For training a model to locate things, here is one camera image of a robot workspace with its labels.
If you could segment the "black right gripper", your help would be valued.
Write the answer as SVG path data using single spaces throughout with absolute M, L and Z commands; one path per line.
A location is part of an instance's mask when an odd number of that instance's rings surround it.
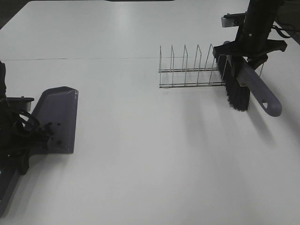
M 231 55 L 232 77 L 245 76 L 246 61 L 254 70 L 268 60 L 268 53 L 273 51 L 284 52 L 287 43 L 283 40 L 268 39 L 271 27 L 274 23 L 274 16 L 253 16 L 246 14 L 243 24 L 238 26 L 234 41 L 226 42 L 215 46 L 213 55 Z

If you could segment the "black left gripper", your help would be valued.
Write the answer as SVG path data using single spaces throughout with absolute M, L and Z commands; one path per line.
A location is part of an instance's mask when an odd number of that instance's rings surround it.
M 30 151 L 35 147 L 48 149 L 40 141 L 39 120 L 30 112 L 12 109 L 6 96 L 6 65 L 0 63 L 0 161 L 14 165 L 21 175 L 29 169 Z

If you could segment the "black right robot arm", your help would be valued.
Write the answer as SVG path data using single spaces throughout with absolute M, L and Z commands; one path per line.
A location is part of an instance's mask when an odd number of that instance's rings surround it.
M 257 69 L 268 60 L 268 53 L 284 52 L 287 48 L 285 41 L 268 39 L 281 5 L 281 0 L 251 0 L 246 12 L 222 16 L 223 28 L 239 28 L 233 41 L 213 48 L 215 59 L 246 57 L 248 64 Z

